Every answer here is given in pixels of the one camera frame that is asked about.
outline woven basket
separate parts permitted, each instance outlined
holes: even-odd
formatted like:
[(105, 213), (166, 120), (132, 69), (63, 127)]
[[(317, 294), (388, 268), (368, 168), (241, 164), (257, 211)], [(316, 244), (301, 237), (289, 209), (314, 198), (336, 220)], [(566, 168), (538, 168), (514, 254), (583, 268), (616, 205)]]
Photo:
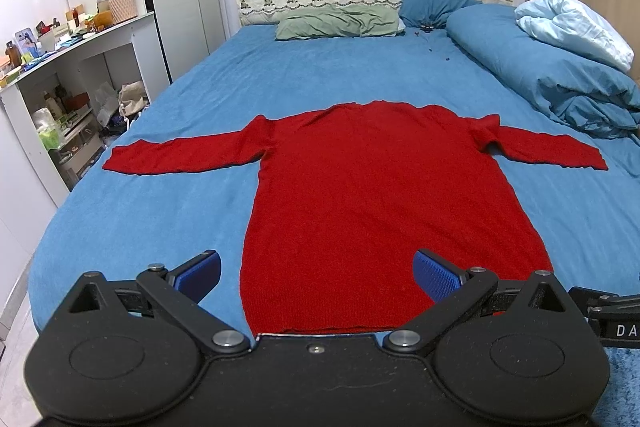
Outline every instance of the woven basket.
[(109, 7), (114, 24), (119, 24), (138, 16), (136, 0), (109, 0)]

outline blue duvet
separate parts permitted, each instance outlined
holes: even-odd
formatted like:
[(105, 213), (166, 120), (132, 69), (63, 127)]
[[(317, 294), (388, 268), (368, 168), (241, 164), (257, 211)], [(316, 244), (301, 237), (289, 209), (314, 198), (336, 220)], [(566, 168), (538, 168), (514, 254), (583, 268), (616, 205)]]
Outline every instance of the blue duvet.
[(447, 32), (551, 120), (602, 138), (629, 136), (640, 123), (640, 89), (629, 76), (533, 39), (516, 24), (512, 7), (457, 10), (447, 20)]
[[(498, 113), (504, 125), (570, 134), (601, 147), (609, 171), (528, 165), (501, 156), (498, 162), (565, 287), (639, 292), (640, 147), (630, 138), (593, 139), (549, 120), (444, 30), (285, 42), (276, 42), (274, 32), (274, 26), (240, 30), (162, 93), (117, 143), (228, 132), (257, 114), (282, 118), (341, 102), (435, 103), (472, 117)], [(202, 306), (249, 334), (238, 274), (258, 164), (159, 176), (127, 176), (100, 166), (71, 193), (37, 249), (29, 287), (36, 324), (46, 324), (84, 271), (132, 279), (149, 263), (173, 267), (215, 248), (222, 278)], [(617, 370), (598, 418), (606, 427), (638, 425), (640, 357), (624, 350), (611, 356)]]

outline shelf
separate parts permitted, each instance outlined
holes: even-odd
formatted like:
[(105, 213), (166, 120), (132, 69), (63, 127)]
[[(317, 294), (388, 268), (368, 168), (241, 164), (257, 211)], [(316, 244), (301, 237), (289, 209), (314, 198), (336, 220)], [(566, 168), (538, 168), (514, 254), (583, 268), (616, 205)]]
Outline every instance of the shelf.
[(89, 106), (83, 105), (79, 110), (76, 111), (76, 116), (75, 116), (76, 123), (73, 124), (71, 127), (67, 127), (62, 133), (65, 136), (69, 134), (71, 131), (73, 131), (76, 125), (78, 125), (82, 121), (82, 118), (86, 117), (86, 115), (88, 115), (90, 112), (91, 112), (91, 109), (89, 108)]
[(91, 109), (87, 107), (86, 111), (83, 111), (82, 113), (82, 116), (76, 122), (76, 124), (68, 130), (67, 134), (65, 134), (64, 141), (60, 143), (60, 146), (56, 150), (60, 151), (67, 145), (69, 145), (69, 142), (71, 142), (71, 140), (78, 136), (91, 123), (91, 119), (93, 118)]
[(73, 171), (75, 174), (81, 171), (82, 167), (98, 152), (102, 147), (102, 142), (97, 134), (78, 149), (71, 158), (62, 162), (60, 168), (66, 171)]
[(148, 12), (148, 13), (139, 15), (139, 16), (133, 18), (133, 19), (129, 19), (127, 21), (124, 21), (124, 22), (121, 22), (119, 24), (113, 25), (111, 28), (107, 28), (106, 30), (101, 31), (100, 33), (96, 33), (96, 34), (94, 34), (93, 37), (90, 37), (88, 39), (83, 39), (83, 40), (81, 40), (79, 42), (76, 42), (76, 44), (73, 44), (72, 46), (69, 46), (68, 48), (64, 48), (64, 49), (58, 51), (57, 53), (51, 55), (49, 58), (46, 58), (45, 60), (43, 60), (37, 66), (34, 66), (33, 68), (31, 68), (31, 70), (25, 71), (24, 73), (22, 73), (11, 84), (8, 84), (7, 86), (0, 88), (0, 93), (4, 92), (9, 87), (15, 86), (15, 84), (17, 84), (18, 82), (22, 81), (27, 76), (30, 76), (30, 74), (33, 73), (34, 71), (38, 71), (39, 69), (45, 68), (48, 64), (54, 62), (55, 60), (57, 60), (58, 58), (62, 57), (63, 55), (66, 55), (68, 53), (74, 53), (74, 51), (76, 51), (78, 48), (82, 48), (88, 42), (92, 42), (92, 41), (95, 41), (95, 40), (104, 40), (104, 36), (112, 34), (113, 32), (117, 32), (118, 29), (123, 28), (124, 26), (135, 24), (139, 20), (145, 19), (146, 17), (150, 17), (152, 15), (153, 15), (153, 12)]

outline bed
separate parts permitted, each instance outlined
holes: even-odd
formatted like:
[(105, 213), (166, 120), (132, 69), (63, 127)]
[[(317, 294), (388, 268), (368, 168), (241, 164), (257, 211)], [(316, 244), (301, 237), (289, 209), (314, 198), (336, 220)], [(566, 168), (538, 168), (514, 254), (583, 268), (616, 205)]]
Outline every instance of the bed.
[[(569, 134), (600, 149), (609, 171), (496, 157), (566, 288), (638, 293), (637, 140), (593, 139), (551, 121), (460, 49), (446, 30), (408, 28), (394, 38), (274, 40), (275, 26), (268, 23), (295, 7), (327, 2), (397, 7), (400, 0), (238, 0), (243, 28), (176, 80), (116, 144), (230, 132), (258, 114), (277, 119), (344, 102), (438, 104), (475, 118), (497, 113), (503, 124)], [(431, 52), (421, 58), (425, 49)], [(418, 67), (422, 60), (428, 68)], [(402, 64), (415, 64), (411, 74), (402, 73)], [(100, 168), (109, 155), (73, 190), (36, 251), (29, 293), (37, 327), (44, 327), (85, 271), (100, 270), (109, 280), (132, 279), (149, 263), (173, 267), (215, 248), (222, 279), (201, 306), (250, 336), (239, 270), (259, 163), (199, 174), (126, 176)], [(637, 425), (640, 356), (608, 351), (612, 377), (596, 418), (604, 426)]]

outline small blue object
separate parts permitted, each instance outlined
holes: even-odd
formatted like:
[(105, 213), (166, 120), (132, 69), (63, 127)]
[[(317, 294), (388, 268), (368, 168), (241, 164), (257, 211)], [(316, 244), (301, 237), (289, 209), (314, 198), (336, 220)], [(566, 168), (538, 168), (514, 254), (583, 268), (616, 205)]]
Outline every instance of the small blue object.
[(33, 68), (35, 68), (38, 64), (40, 64), (41, 62), (43, 62), (44, 60), (47, 60), (49, 57), (52, 57), (53, 55), (55, 55), (57, 52), (47, 52), (44, 55), (41, 55), (38, 58), (35, 58), (34, 60), (32, 60), (31, 62), (29, 62), (29, 64), (25, 64), (23, 66), (25, 71), (29, 71), (29, 70), (33, 70)]
[(221, 272), (220, 256), (217, 252), (214, 252), (180, 275), (177, 275), (174, 281), (174, 288), (197, 304), (215, 288), (220, 281)]
[(463, 283), (459, 274), (420, 251), (414, 255), (414, 279), (434, 302), (447, 298)]

